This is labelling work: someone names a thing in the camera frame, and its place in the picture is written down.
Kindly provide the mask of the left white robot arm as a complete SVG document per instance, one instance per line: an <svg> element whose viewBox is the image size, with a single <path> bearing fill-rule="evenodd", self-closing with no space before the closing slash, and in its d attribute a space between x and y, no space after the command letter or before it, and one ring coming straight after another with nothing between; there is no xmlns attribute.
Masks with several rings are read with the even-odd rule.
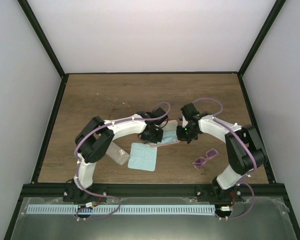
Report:
<svg viewBox="0 0 300 240"><path fill-rule="evenodd" d="M146 144L160 143L163 139L163 122L168 122L167 110L157 105L153 111L138 111L132 116L103 120L93 117L75 138L74 157L77 159L76 172L71 183L65 188L67 202L87 202L91 196L104 198L107 195L92 194L93 174L97 162L101 160L111 143L128 135L136 134Z"/></svg>

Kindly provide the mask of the purple sunglasses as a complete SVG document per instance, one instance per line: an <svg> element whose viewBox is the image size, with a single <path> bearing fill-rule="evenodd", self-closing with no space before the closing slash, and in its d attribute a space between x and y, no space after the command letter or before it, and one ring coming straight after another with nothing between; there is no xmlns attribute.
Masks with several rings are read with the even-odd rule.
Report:
<svg viewBox="0 0 300 240"><path fill-rule="evenodd" d="M202 168L209 160L212 160L218 155L219 152L215 148L211 148L205 153L205 156L200 156L195 161L193 161L192 165L195 169L198 170Z"/></svg>

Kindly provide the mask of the pink glasses case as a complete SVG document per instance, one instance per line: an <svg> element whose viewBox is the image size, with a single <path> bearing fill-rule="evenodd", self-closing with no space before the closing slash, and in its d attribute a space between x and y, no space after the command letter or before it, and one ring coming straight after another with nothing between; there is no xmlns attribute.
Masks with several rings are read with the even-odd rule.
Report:
<svg viewBox="0 0 300 240"><path fill-rule="evenodd" d="M163 129L163 137L161 142L158 143L150 143L149 146L151 148L163 147L167 145L177 144L180 141L177 138L177 120L169 120L167 124L162 128Z"/></svg>

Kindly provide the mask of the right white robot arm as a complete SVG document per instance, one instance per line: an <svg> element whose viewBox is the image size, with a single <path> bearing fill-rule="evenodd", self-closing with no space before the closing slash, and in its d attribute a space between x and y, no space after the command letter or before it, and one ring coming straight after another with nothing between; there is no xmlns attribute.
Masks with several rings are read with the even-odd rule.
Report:
<svg viewBox="0 0 300 240"><path fill-rule="evenodd" d="M193 103L181 109L182 125L176 128L178 140L197 140L208 134L225 143L228 166L212 180L212 196L222 202L230 196L230 189L245 177L249 177L269 158L265 146L253 125L241 126L217 118L216 114L200 113Z"/></svg>

